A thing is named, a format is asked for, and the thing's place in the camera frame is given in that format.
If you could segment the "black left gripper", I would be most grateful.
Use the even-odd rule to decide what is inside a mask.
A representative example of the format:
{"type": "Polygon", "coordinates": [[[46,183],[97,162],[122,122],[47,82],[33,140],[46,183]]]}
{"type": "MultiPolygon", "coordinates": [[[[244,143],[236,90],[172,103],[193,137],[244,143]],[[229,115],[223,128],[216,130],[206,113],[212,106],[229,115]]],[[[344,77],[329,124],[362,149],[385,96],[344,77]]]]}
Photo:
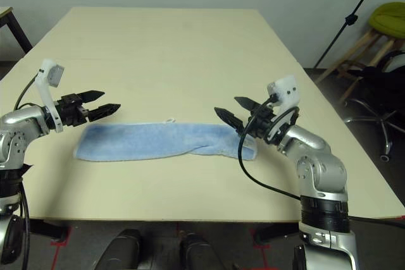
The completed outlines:
{"type": "MultiPolygon", "coordinates": [[[[83,103],[97,100],[104,95],[103,91],[89,90],[79,94],[68,94],[55,102],[56,110],[59,114],[63,126],[78,126],[87,122],[87,110],[82,107],[83,103]]],[[[105,104],[88,112],[89,121],[96,121],[111,116],[119,108],[120,104],[105,104]]]]}

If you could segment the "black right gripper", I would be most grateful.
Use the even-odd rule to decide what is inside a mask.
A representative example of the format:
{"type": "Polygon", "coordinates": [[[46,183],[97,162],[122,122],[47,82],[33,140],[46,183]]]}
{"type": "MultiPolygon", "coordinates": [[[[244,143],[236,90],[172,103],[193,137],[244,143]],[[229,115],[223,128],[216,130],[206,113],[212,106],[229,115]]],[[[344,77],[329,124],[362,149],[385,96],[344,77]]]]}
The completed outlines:
{"type": "Polygon", "coordinates": [[[261,107],[261,104],[248,97],[234,97],[237,103],[251,113],[248,119],[247,131],[244,132],[243,121],[236,117],[230,111],[214,107],[216,115],[228,126],[232,127],[237,133],[244,132],[246,138],[250,135],[253,138],[263,139],[267,144],[279,144],[282,141],[281,132],[276,132],[272,139],[268,139],[271,127],[273,126],[272,118],[275,118],[273,113],[273,101],[267,101],[266,105],[261,107]]]}

